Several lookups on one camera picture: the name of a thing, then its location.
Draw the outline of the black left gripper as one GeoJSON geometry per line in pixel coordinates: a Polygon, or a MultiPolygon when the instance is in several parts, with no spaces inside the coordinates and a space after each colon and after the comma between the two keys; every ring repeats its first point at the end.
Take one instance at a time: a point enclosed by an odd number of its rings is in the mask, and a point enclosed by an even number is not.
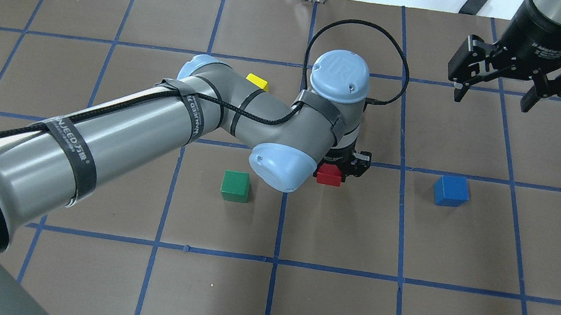
{"type": "Polygon", "coordinates": [[[344,174],[344,182],[347,177],[359,178],[371,167],[372,153],[356,150],[356,142],[341,148],[331,148],[322,158],[321,163],[337,165],[344,174]]]}

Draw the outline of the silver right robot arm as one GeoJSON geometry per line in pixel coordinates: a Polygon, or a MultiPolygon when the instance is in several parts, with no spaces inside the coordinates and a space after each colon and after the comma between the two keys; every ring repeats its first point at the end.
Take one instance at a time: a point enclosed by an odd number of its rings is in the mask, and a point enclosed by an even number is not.
{"type": "Polygon", "coordinates": [[[498,78],[531,81],[521,98],[524,113],[541,99],[561,97],[561,0],[523,0],[497,42],[471,34],[447,66],[456,102],[498,78]]]}

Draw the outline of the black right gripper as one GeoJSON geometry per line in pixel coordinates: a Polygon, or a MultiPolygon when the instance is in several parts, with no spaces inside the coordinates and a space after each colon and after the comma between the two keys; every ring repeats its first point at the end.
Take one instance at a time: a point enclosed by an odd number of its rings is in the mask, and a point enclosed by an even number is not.
{"type": "Polygon", "coordinates": [[[532,81],[521,97],[522,113],[538,101],[561,97],[561,5],[523,0],[493,44],[469,35],[448,61],[454,101],[462,102],[472,85],[497,78],[532,81]]]}

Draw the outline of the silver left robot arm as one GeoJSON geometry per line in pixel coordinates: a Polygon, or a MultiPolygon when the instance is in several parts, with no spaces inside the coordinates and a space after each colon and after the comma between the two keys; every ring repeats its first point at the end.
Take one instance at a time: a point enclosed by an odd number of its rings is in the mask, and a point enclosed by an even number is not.
{"type": "MultiPolygon", "coordinates": [[[[357,159],[369,74],[361,56],[328,51],[287,106],[201,54],[151,89],[1,131],[0,253],[20,227],[218,128],[251,148],[250,166],[266,184],[296,191],[323,162],[357,159]]],[[[1,265],[0,315],[49,315],[1,265]]]]}

